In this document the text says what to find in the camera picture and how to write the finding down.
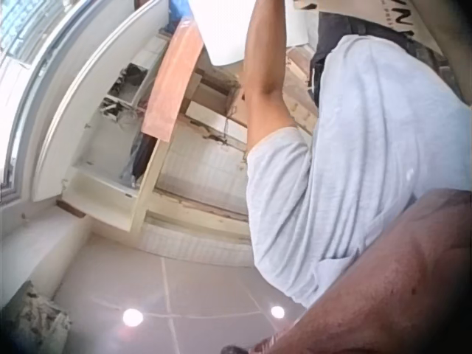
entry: recessed light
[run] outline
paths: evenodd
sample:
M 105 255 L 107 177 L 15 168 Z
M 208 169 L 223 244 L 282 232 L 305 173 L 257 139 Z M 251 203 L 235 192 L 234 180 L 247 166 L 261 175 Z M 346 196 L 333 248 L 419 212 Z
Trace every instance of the recessed light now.
M 128 327 L 139 326 L 143 318 L 142 313 L 134 308 L 129 308 L 123 313 L 123 322 Z
M 272 316 L 275 317 L 276 319 L 283 319 L 285 316 L 285 310 L 281 308 L 280 306 L 274 306 L 271 309 Z

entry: window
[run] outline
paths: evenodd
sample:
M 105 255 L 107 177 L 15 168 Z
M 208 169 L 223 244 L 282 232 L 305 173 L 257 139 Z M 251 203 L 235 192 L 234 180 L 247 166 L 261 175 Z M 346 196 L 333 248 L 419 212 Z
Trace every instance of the window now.
M 75 0 L 0 0 L 0 202 L 19 193 L 18 153 L 25 122 L 22 97 L 37 72 L 34 62 L 49 34 Z

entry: gray t-shirt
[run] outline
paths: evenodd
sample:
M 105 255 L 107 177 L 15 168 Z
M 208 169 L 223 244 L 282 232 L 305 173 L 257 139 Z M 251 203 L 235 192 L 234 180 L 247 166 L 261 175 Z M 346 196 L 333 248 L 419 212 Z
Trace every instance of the gray t-shirt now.
M 471 189 L 471 110 L 398 45 L 342 38 L 321 87 L 311 147 L 283 128 L 248 156 L 255 265 L 305 307 L 412 196 Z

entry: skin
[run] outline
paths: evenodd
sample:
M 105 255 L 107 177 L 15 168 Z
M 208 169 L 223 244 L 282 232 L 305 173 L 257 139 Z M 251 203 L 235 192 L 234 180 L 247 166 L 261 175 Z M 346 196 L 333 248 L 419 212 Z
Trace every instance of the skin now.
M 267 353 L 417 353 L 471 291 L 471 193 L 403 213 Z

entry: white cabinet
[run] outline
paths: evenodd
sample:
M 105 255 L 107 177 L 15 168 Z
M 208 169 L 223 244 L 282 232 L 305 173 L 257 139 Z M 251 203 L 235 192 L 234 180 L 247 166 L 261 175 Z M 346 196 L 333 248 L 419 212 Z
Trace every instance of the white cabinet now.
M 33 200 L 63 193 L 66 202 L 90 216 L 130 229 L 139 191 L 122 173 L 142 124 L 138 103 L 149 92 L 166 49 L 167 39 L 159 36 L 159 30 L 167 25 L 168 8 L 168 0 L 141 7 L 76 76 L 41 148 Z M 135 75 L 131 84 L 124 82 L 119 90 L 112 90 L 131 63 L 137 79 Z M 113 104 L 121 110 L 119 116 L 108 114 L 113 113 L 109 108 Z

